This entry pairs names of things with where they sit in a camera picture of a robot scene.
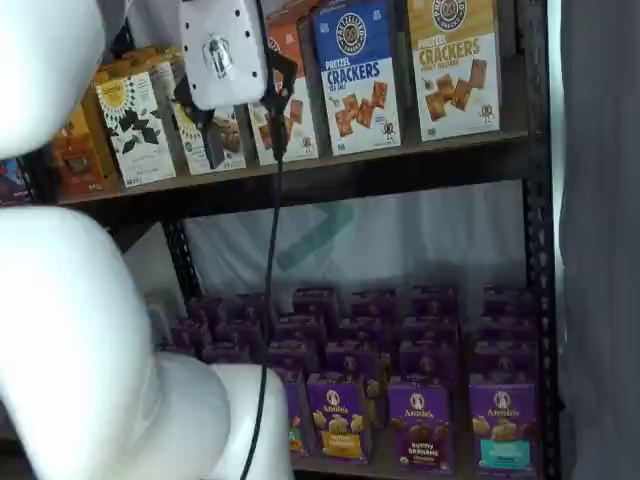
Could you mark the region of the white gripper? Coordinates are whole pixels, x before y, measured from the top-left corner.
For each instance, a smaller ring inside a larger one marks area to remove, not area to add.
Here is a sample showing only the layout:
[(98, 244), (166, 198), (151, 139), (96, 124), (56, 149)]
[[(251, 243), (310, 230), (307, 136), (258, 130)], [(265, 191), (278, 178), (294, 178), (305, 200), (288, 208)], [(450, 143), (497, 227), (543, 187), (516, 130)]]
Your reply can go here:
[(225, 160), (214, 109), (261, 98), (274, 160), (282, 162), (289, 142), (284, 111), (297, 64), (265, 48), (260, 3), (182, 1), (179, 21), (187, 77), (178, 81), (172, 107), (189, 169), (215, 170)]

